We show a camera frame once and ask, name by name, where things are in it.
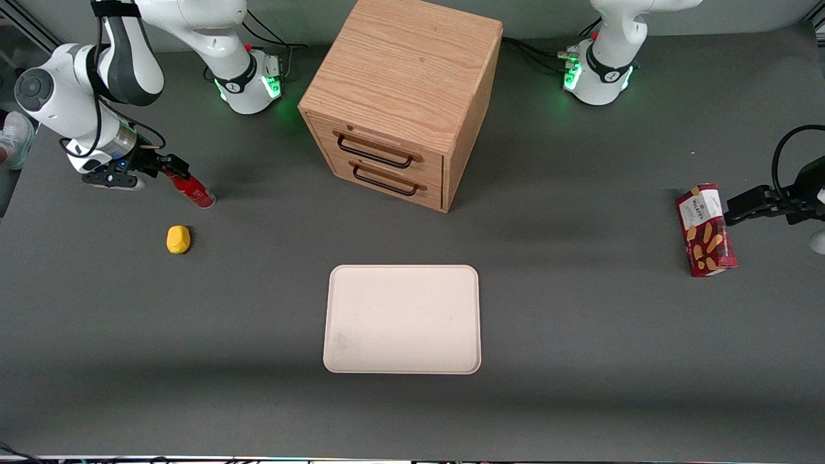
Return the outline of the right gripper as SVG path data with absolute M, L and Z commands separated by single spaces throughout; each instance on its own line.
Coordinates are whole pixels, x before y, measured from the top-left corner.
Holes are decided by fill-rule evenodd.
M 189 179 L 187 162 L 176 155 L 159 155 L 153 145 L 133 145 L 129 150 L 112 145 L 92 152 L 82 145 L 68 145 L 68 160 L 82 176 L 126 175 L 133 171 L 157 176 L 159 171 L 169 171 L 173 181 Z

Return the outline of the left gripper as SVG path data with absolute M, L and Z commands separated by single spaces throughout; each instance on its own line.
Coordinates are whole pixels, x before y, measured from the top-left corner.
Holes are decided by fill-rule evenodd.
M 824 221 L 824 158 L 818 158 L 799 171 L 795 182 L 783 188 L 790 210 L 786 214 L 788 224 L 799 224 L 807 220 Z M 775 189 L 769 186 L 757 186 L 752 189 L 754 197 L 754 217 L 778 217 L 784 214 L 784 203 Z M 751 214 L 752 201 L 750 193 L 742 193 L 726 200 L 728 211 L 725 212 L 727 226 L 736 226 L 748 219 Z

